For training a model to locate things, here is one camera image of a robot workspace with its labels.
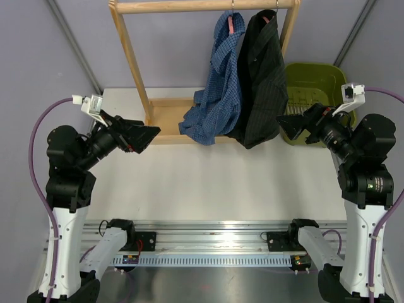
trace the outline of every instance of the wooden clothes rack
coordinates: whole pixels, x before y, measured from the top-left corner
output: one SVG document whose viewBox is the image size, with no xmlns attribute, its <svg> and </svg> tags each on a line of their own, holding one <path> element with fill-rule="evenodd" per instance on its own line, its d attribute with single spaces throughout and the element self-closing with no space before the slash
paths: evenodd
<svg viewBox="0 0 404 303">
<path fill-rule="evenodd" d="M 146 125 L 159 126 L 161 133 L 152 141 L 154 144 L 185 144 L 195 143 L 190 137 L 179 134 L 178 124 L 184 120 L 184 114 L 194 105 L 193 97 L 189 98 L 148 98 L 145 85 L 134 55 L 128 29 L 123 18 L 124 14 L 141 13 L 173 13 L 182 11 L 225 11 L 243 9 L 287 8 L 285 22 L 280 35 L 282 54 L 286 49 L 299 11 L 300 0 L 184 0 L 164 2 L 119 3 L 109 1 L 109 9 L 114 19 L 119 38 L 124 49 L 133 80 L 145 109 Z M 226 136 L 217 136 L 216 143 L 235 142 Z"/>
</svg>

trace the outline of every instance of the white table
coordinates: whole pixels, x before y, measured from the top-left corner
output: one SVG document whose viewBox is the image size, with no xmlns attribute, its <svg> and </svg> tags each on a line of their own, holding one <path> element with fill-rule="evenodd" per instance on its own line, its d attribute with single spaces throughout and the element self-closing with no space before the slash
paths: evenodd
<svg viewBox="0 0 404 303">
<path fill-rule="evenodd" d="M 150 98 L 190 97 L 199 88 L 149 88 Z M 135 88 L 104 91 L 103 110 L 144 121 Z M 113 151 L 97 177 L 88 219 L 345 220 L 331 153 L 281 136 L 246 150 L 238 143 L 150 145 Z"/>
</svg>

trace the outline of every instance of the clothing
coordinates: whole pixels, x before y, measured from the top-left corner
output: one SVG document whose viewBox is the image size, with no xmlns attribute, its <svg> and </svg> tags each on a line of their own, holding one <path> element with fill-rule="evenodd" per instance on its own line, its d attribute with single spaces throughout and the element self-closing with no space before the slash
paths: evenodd
<svg viewBox="0 0 404 303">
<path fill-rule="evenodd" d="M 277 136 L 279 125 L 275 117 L 285 112 L 288 102 L 285 64 L 274 11 L 260 11 L 251 18 L 237 67 L 242 110 L 235 128 L 227 136 L 250 149 Z"/>
<path fill-rule="evenodd" d="M 241 89 L 237 76 L 236 46 L 244 33 L 244 20 L 233 14 L 234 33 L 229 34 L 227 18 L 230 11 L 218 20 L 215 27 L 208 81 L 204 90 L 195 92 L 195 106 L 179 123 L 179 132 L 203 145 L 215 144 L 215 136 L 231 131 L 241 111 Z"/>
</svg>

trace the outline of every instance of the green laundry basket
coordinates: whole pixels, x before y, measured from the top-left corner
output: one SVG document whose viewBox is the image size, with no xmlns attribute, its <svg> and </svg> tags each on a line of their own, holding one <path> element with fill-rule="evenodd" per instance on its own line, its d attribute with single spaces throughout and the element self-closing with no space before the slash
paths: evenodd
<svg viewBox="0 0 404 303">
<path fill-rule="evenodd" d="M 341 85 L 347 83 L 342 70 L 334 65 L 318 63 L 291 63 L 286 66 L 287 91 L 289 101 L 285 114 L 302 114 L 313 104 L 319 102 L 324 105 L 337 106 L 343 103 Z M 356 124 L 356 113 L 352 111 L 351 125 Z M 306 145 L 305 140 L 309 136 L 308 131 L 296 140 L 289 140 L 281 129 L 284 140 L 290 145 Z M 322 146 L 321 142 L 310 146 Z"/>
</svg>

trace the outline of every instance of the blue plaid shirt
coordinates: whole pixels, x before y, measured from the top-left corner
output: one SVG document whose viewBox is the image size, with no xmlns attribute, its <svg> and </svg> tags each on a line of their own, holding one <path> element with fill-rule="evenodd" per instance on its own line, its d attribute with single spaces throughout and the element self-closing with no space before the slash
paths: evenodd
<svg viewBox="0 0 404 303">
<path fill-rule="evenodd" d="M 240 116 L 241 89 L 235 48 L 245 29 L 242 16 L 234 13 L 234 33 L 229 34 L 227 17 L 231 14 L 224 12 L 216 24 L 206 88 L 195 92 L 195 106 L 179 123 L 181 134 L 202 145 L 215 144 L 215 136 L 229 133 Z"/>
</svg>

